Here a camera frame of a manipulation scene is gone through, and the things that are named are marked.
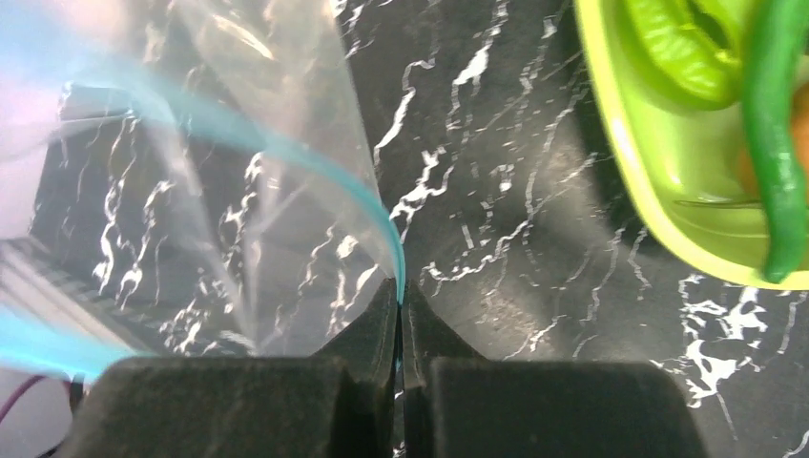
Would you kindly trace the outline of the light green pepper toy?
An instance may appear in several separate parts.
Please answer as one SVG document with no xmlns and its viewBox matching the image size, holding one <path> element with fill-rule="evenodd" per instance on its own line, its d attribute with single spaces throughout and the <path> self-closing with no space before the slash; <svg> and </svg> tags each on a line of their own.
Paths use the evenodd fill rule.
<svg viewBox="0 0 809 458">
<path fill-rule="evenodd" d="M 728 1 L 622 1 L 638 71 L 674 104 L 716 111 L 738 101 L 744 21 Z"/>
</svg>

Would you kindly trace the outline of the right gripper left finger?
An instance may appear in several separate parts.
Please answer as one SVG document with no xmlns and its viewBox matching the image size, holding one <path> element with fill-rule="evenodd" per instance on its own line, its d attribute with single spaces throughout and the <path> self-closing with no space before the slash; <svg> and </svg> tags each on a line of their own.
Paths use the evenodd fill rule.
<svg viewBox="0 0 809 458">
<path fill-rule="evenodd" d="M 131 358 L 94 384 L 61 457 L 388 457 L 399 307 L 384 281 L 305 358 Z"/>
</svg>

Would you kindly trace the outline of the clear zip top bag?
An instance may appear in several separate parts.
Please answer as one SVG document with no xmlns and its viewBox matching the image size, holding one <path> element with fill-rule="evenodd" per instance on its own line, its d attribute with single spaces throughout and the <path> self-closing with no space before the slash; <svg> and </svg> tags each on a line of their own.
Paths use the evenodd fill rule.
<svg viewBox="0 0 809 458">
<path fill-rule="evenodd" d="M 404 270 L 333 2 L 2 3 L 2 365 L 308 356 Z"/>
</svg>

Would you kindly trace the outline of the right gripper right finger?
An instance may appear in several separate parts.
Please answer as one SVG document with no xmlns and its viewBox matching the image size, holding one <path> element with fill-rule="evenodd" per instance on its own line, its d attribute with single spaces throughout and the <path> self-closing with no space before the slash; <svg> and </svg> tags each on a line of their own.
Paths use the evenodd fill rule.
<svg viewBox="0 0 809 458">
<path fill-rule="evenodd" d="M 703 457 L 684 397 L 639 363 L 495 362 L 415 284 L 402 304 L 410 457 Z"/>
</svg>

